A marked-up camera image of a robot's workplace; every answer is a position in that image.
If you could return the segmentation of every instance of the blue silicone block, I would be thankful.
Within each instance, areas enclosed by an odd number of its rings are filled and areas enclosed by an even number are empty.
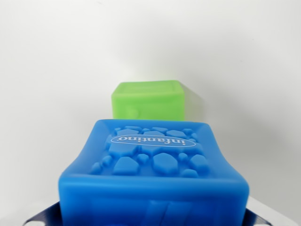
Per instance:
[[[204,123],[100,120],[59,179],[65,226],[240,226],[247,182]]]

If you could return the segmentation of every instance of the white backdrop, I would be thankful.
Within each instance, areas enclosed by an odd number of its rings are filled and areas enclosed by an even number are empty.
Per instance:
[[[57,190],[122,81],[179,80],[251,195],[301,223],[301,2],[0,0],[0,217]]]

